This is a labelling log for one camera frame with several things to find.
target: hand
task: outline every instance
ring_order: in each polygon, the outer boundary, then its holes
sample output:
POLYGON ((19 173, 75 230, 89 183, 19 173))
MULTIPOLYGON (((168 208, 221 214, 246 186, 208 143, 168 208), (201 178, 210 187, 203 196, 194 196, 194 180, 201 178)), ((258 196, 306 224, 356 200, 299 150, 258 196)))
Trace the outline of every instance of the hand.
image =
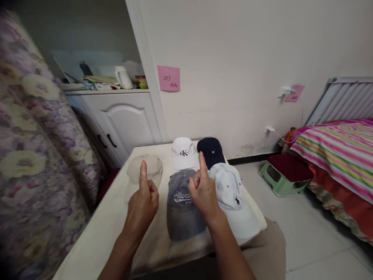
POLYGON ((207 165, 202 152, 199 153, 199 166, 200 169, 195 173, 194 178, 189 178, 188 189, 194 205, 209 226, 222 214, 224 215, 224 212, 218 205, 215 181, 207 174, 207 165))
POLYGON ((159 194, 152 180, 148 181, 146 162, 141 162, 139 189, 128 202, 122 236, 139 246, 158 210, 159 194))

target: paper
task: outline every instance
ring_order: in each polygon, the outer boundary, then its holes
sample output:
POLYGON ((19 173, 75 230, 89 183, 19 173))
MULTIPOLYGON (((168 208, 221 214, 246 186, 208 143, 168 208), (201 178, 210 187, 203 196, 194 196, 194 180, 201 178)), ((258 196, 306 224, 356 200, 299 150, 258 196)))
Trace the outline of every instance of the paper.
POLYGON ((288 95, 285 99, 285 102, 297 102, 300 94, 302 93, 304 86, 302 85, 292 85, 291 89, 295 90, 292 94, 288 95))
POLYGON ((180 91, 180 68, 160 66, 158 68, 159 87, 162 91, 180 91))

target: ck logo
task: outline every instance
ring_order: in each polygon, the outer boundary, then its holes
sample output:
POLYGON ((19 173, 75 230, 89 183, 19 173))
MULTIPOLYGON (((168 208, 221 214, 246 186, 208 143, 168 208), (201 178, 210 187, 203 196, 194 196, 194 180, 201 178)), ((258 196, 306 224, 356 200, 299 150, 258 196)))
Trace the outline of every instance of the ck logo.
POLYGON ((186 151, 186 150, 182 150, 182 151, 180 152, 180 155, 181 155, 181 156, 187 156, 188 154, 187 154, 187 151, 186 151))

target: tiled floor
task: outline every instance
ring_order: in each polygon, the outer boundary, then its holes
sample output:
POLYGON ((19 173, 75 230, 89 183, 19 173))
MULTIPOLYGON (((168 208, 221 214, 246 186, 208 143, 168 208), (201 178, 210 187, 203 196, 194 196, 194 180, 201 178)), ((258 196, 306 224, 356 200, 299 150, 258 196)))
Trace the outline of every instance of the tiled floor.
POLYGON ((236 165, 243 185, 286 238, 286 279, 373 279, 373 247, 357 239, 307 189, 276 197, 258 175, 263 163, 236 165))

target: beige cap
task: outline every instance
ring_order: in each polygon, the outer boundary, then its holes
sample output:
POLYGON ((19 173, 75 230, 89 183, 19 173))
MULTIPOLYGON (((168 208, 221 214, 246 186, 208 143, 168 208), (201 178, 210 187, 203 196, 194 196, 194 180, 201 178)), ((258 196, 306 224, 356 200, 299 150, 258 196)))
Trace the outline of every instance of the beige cap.
POLYGON ((160 159, 150 154, 137 156, 131 161, 127 170, 129 182, 125 196, 126 202, 128 202, 131 196, 139 189, 140 167, 143 160, 146 162, 148 180, 152 180, 157 189, 159 188, 160 179, 163 172, 162 162, 160 159))

